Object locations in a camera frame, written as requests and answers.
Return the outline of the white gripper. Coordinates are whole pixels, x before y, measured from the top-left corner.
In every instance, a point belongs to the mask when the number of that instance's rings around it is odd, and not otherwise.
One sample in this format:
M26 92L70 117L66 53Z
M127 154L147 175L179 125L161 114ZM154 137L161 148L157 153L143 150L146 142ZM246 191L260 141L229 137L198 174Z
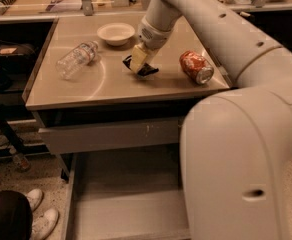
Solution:
M144 63L150 63L168 41L172 31L158 30L143 17L138 25L138 37L142 43L135 45L131 53L130 69L138 73Z

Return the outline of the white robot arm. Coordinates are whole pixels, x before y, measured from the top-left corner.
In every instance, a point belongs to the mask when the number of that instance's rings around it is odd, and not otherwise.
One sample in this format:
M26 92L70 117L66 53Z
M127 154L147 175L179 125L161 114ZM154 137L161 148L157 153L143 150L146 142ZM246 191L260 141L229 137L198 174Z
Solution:
M151 0L138 71L184 17L234 89L185 117L180 159L192 240L289 240L283 173L292 159L292 53L216 0Z

